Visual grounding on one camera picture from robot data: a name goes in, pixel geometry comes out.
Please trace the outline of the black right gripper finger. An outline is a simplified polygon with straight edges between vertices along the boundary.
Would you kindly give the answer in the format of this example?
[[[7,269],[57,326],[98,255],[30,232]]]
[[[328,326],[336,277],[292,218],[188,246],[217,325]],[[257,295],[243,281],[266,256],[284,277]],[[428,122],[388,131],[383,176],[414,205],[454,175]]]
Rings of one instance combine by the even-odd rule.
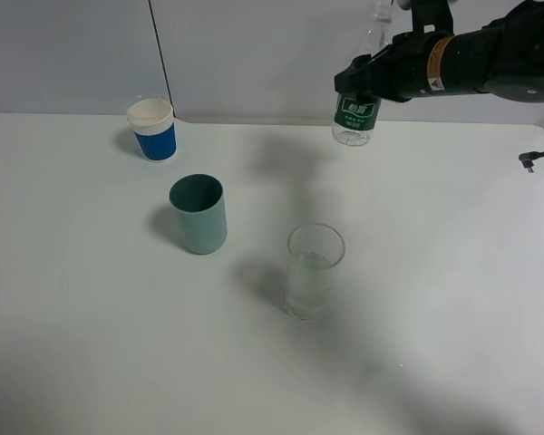
[[[374,72],[379,58],[371,54],[356,56],[350,64],[334,77],[335,91],[338,94],[353,94],[360,97],[380,97],[376,87]]]

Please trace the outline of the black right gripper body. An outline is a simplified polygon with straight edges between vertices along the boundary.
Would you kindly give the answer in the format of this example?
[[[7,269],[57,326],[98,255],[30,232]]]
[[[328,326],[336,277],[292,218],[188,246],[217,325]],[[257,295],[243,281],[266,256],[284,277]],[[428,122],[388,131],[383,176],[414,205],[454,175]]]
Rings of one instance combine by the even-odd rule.
[[[398,34],[370,62],[371,94],[392,102],[432,95],[427,63],[439,32]]]

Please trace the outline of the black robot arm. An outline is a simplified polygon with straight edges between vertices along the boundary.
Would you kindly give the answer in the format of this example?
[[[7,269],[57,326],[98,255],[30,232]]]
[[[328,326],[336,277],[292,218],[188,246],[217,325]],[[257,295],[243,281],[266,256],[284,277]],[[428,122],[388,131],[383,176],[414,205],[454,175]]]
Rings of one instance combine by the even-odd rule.
[[[335,76],[335,90],[360,102],[492,94],[544,103],[544,1],[523,1],[466,34],[453,31],[446,1],[412,1],[413,29]]]

